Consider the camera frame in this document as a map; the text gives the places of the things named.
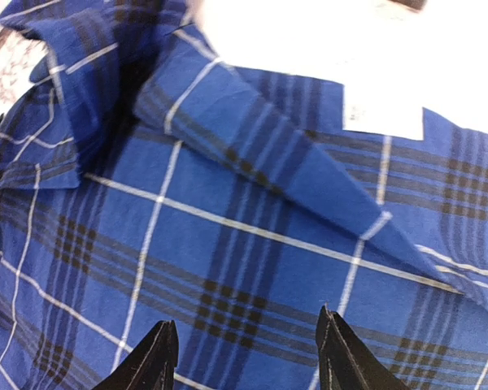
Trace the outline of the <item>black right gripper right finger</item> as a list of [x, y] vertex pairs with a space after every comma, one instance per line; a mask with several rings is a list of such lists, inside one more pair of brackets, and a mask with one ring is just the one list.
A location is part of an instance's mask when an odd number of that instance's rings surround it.
[[321, 307], [316, 326], [319, 381], [324, 390], [408, 390], [335, 311]]

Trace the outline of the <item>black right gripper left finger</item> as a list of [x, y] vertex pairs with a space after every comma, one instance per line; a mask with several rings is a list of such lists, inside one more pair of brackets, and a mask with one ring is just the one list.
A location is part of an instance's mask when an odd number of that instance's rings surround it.
[[158, 321], [94, 390], [172, 390], [179, 340], [174, 321]]

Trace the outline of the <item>blue plaid long sleeve shirt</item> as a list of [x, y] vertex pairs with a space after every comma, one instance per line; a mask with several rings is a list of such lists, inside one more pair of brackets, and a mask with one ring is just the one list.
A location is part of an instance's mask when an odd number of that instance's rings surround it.
[[[0, 389], [324, 389], [335, 311], [390, 388], [488, 389], [488, 134], [352, 132], [345, 88], [225, 63], [184, 1], [13, 1]], [[143, 341], [172, 336], [163, 352]]]

